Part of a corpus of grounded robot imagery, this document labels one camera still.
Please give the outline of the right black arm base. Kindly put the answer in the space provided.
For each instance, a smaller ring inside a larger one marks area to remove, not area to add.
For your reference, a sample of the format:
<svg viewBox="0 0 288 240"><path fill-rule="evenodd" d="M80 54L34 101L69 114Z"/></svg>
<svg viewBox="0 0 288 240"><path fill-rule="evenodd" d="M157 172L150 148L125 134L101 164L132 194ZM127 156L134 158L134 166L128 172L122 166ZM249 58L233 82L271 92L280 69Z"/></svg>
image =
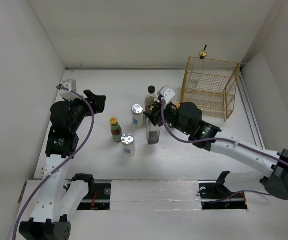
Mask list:
<svg viewBox="0 0 288 240"><path fill-rule="evenodd" d="M226 177L230 171L223 171L216 180L200 180L199 190L196 194L200 197L202 210L247 210L245 194L234 192L226 186Z"/></svg>

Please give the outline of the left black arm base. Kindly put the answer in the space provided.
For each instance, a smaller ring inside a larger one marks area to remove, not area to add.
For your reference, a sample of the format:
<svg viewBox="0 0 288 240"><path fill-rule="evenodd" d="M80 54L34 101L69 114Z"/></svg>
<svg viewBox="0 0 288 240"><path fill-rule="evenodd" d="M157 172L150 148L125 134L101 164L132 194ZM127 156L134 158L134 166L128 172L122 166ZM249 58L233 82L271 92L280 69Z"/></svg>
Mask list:
<svg viewBox="0 0 288 240"><path fill-rule="evenodd" d="M77 210L79 211L108 211L110 210L112 182L110 180L95 180L92 174L77 173L67 185L66 194L77 184L86 183L86 195L82 198Z"/></svg>

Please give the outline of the dark-filled gold-spout oil bottle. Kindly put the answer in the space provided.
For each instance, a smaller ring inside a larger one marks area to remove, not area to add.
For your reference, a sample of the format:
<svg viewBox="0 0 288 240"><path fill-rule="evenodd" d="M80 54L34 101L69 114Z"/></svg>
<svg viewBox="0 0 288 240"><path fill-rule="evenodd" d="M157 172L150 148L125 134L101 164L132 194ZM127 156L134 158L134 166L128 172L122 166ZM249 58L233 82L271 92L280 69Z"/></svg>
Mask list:
<svg viewBox="0 0 288 240"><path fill-rule="evenodd" d="M161 133L161 126L154 126L148 119L146 122L146 139L149 145L155 145L159 143Z"/></svg>

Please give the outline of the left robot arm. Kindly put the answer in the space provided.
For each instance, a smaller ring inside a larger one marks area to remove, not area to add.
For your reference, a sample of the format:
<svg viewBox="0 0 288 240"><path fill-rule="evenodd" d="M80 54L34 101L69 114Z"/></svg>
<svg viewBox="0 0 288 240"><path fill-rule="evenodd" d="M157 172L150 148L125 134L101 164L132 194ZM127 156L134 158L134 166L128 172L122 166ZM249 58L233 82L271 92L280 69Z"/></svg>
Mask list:
<svg viewBox="0 0 288 240"><path fill-rule="evenodd" d="M77 130L86 117L105 110L107 97L85 90L84 95L59 86L68 96L50 108L51 128L46 144L46 159L42 182L30 195L20 211L12 239L21 234L26 240L67 240L71 235L71 218L83 198L95 194L95 179L91 174L76 174L64 190L68 170L79 144Z"/></svg>

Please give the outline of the clear oil bottle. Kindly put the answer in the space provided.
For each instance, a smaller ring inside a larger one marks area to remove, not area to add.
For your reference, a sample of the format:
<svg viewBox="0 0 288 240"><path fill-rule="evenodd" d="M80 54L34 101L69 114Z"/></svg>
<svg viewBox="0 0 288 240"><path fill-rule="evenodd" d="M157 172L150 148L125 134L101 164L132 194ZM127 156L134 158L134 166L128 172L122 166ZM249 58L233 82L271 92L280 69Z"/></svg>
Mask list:
<svg viewBox="0 0 288 240"><path fill-rule="evenodd" d="M189 57L188 63L188 86L192 89L197 89L204 74L205 59L208 55L206 44L202 51L199 52L198 57Z"/></svg>

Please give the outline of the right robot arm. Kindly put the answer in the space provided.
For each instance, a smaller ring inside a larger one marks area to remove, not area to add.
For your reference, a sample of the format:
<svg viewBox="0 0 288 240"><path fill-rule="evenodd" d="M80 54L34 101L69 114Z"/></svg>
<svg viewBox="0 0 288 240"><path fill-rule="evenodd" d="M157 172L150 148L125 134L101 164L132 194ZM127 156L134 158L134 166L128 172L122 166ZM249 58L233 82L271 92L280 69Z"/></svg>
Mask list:
<svg viewBox="0 0 288 240"><path fill-rule="evenodd" d="M173 127L188 136L177 141L239 161L263 175L260 183L266 192L278 199L288 200L288 150L281 152L251 146L234 137L224 137L222 130L202 119L203 113L192 102L179 106L155 102L143 113L154 126Z"/></svg>

